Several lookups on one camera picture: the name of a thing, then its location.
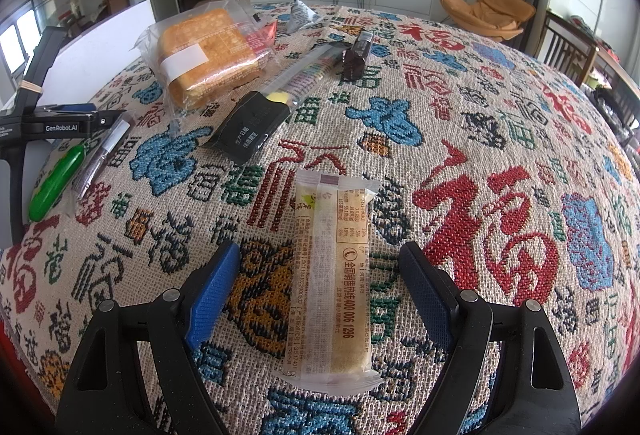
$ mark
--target nutrition label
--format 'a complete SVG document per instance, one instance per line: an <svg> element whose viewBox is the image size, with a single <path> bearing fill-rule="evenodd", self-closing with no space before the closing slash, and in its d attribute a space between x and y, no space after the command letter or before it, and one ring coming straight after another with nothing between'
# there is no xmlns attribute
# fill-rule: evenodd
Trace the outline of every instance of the nutrition label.
<svg viewBox="0 0 640 435"><path fill-rule="evenodd" d="M283 374L370 367L366 191L319 185L315 193L296 192L294 242Z"/></svg>

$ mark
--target wooden chair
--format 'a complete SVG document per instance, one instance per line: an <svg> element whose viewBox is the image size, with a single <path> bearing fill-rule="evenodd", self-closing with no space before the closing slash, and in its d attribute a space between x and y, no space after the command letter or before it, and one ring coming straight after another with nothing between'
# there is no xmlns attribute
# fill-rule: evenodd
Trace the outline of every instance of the wooden chair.
<svg viewBox="0 0 640 435"><path fill-rule="evenodd" d="M578 87L589 76L599 51L586 33L551 12L546 14L536 58L540 59L544 46L542 62L565 74Z"/></svg>

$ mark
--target woven tablecloth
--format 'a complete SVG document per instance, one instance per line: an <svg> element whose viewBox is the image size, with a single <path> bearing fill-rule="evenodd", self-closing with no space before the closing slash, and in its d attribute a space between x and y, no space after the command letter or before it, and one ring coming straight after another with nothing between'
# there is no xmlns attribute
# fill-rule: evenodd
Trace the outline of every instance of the woven tablecloth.
<svg viewBox="0 0 640 435"><path fill-rule="evenodd" d="M75 216L59 204L0 261L2 319L46 402L55 411L101 300L151 301L232 239L241 271L194 354L229 431L405 433L445 357L399 277L398 250L415 240L460 288L543 304L585 422L640 339L640 187L585 95L518 51L444 25L324 6L322 22L287 36L288 6L257 7L279 21L283 67L315 43L374 30L364 77L343 81L338 68L241 167L202 145L261 80L200 109L177 138L141 61L94 97L137 112L137 128ZM57 145L44 173L73 144ZM272 374L286 344L298 169L382 183L369 234L372 362L384 384L369 393L307 393ZM140 352L151 408L170 431L148 343ZM467 430L486 409L496 362L492 346Z"/></svg>

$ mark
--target blue cloud pattern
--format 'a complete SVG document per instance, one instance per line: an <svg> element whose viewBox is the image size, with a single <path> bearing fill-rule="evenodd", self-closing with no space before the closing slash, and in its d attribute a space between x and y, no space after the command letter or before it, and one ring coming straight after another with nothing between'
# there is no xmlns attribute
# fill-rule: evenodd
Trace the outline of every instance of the blue cloud pattern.
<svg viewBox="0 0 640 435"><path fill-rule="evenodd" d="M507 67L509 70L516 68L516 64L508 59L500 49L494 49L493 47L488 47L482 43L476 42L471 45L480 56L483 56L494 63L498 63L498 65Z"/></svg>
<svg viewBox="0 0 640 435"><path fill-rule="evenodd" d="M455 70L459 70L460 72L466 72L467 68L462 64L456 61L456 57L451 54L445 54L439 50L437 50L434 54L429 54L427 52L423 52L422 55L425 58L429 58L430 60L437 61L450 67Z"/></svg>
<svg viewBox="0 0 640 435"><path fill-rule="evenodd" d="M583 289L597 291L613 285L613 252L604 237L602 218L593 198L562 195L567 225L567 252Z"/></svg>
<svg viewBox="0 0 640 435"><path fill-rule="evenodd" d="M160 83L154 81L149 85L146 89L140 89L133 93L133 97L140 100L140 103L143 105L148 105L149 103L153 103L160 96L162 96L162 87Z"/></svg>
<svg viewBox="0 0 640 435"><path fill-rule="evenodd" d="M196 168L196 160L187 157L198 146L196 138L208 136L212 131L203 126L171 139L167 128L166 132L147 139L129 162L133 180L147 177L154 197L187 180Z"/></svg>
<svg viewBox="0 0 640 435"><path fill-rule="evenodd" d="M409 120L407 111L411 104L407 100L390 101L387 98L369 98L370 108L358 110L349 107L344 115L352 120L362 120L365 126L375 128L398 144L420 146L422 134L417 126Z"/></svg>

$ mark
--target snack bar package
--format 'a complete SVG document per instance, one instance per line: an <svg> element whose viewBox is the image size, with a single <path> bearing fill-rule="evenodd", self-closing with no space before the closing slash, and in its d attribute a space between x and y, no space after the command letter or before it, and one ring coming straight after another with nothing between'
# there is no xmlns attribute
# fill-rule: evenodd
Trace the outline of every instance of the snack bar package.
<svg viewBox="0 0 640 435"><path fill-rule="evenodd" d="M262 75L273 51L245 6L209 2L151 25L136 41L178 108L203 107Z"/></svg>
<svg viewBox="0 0 640 435"><path fill-rule="evenodd" d="M323 18L324 16L317 14L301 0L293 0L291 3L291 15L287 22L287 34L293 34L297 30L317 24Z"/></svg>
<svg viewBox="0 0 640 435"><path fill-rule="evenodd" d="M340 62L347 46L343 42L323 43L284 69L259 92L247 92L205 146L222 151L236 164L245 164Z"/></svg>
<svg viewBox="0 0 640 435"><path fill-rule="evenodd" d="M354 395L383 380L371 368L369 218L380 183L298 170L287 347L278 376Z"/></svg>

